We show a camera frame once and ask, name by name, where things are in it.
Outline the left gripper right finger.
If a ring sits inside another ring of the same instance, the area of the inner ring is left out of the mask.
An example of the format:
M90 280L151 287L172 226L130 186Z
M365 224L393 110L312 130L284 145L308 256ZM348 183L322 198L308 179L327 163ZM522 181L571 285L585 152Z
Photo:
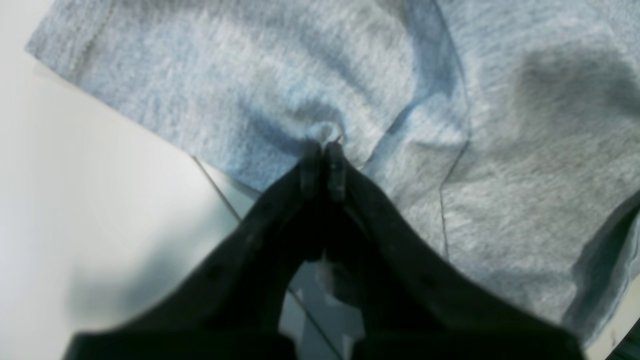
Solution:
M582 360L578 340L437 255L342 147L325 149L327 257L352 276L365 335L354 360Z

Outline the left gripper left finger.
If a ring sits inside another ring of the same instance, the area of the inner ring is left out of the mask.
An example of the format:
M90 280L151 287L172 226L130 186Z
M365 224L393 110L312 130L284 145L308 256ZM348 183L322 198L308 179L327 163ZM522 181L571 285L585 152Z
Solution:
M295 360L279 332L282 305L302 262L320 252L312 200L322 147L306 144L229 235L169 296L104 332L78 333L66 360Z

